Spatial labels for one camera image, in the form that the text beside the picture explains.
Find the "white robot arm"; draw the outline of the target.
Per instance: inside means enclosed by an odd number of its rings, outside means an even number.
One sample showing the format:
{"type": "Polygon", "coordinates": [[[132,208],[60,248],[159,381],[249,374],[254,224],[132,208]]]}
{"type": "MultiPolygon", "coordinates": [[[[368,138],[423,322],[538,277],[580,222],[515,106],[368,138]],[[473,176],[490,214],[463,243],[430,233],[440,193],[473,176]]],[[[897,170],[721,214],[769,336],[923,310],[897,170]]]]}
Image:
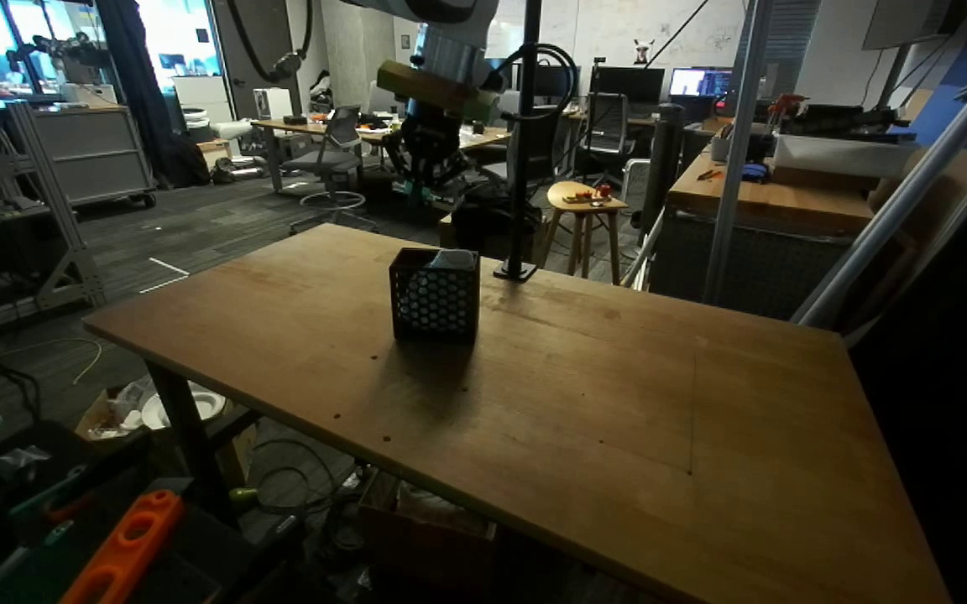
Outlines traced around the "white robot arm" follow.
{"type": "Polygon", "coordinates": [[[375,84],[407,102],[396,142],[411,153],[411,176],[415,183],[432,183],[436,168],[461,149],[461,123],[490,115],[483,50],[498,0],[348,4],[423,27],[423,50],[411,62],[381,59],[375,84]]]}

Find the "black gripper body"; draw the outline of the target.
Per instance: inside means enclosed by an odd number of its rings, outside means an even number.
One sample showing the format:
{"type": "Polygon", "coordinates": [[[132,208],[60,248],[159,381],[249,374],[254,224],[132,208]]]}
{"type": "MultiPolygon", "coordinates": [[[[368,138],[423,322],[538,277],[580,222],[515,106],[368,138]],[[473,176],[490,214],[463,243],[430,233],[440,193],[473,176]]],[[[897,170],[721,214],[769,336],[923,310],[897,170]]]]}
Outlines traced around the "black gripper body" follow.
{"type": "Polygon", "coordinates": [[[468,168],[461,149],[461,123],[423,101],[407,106],[398,144],[407,156],[407,175],[415,183],[445,183],[455,170],[468,168]]]}

